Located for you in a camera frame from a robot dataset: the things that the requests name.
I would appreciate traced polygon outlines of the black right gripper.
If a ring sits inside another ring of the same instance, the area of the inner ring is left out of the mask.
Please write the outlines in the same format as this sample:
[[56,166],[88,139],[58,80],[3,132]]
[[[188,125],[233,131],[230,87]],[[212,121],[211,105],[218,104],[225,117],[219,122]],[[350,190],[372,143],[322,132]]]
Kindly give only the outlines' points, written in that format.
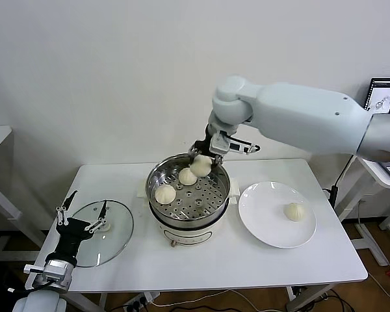
[[205,128],[205,138],[203,140],[197,140],[188,151],[190,165],[199,154],[214,156],[211,164],[213,168],[222,165],[224,156],[224,131],[207,125]]

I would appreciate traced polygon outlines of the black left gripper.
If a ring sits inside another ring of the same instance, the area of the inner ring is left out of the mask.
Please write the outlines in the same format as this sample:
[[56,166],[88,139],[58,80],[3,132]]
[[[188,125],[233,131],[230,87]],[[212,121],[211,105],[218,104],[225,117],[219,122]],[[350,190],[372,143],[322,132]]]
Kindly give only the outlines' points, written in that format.
[[86,222],[75,218],[67,218],[66,213],[76,195],[75,190],[69,195],[61,205],[56,207],[57,227],[59,241],[53,252],[53,259],[56,260],[76,260],[77,253],[81,243],[91,239],[93,233],[104,226],[107,221],[107,201],[103,202],[99,216],[95,222]]

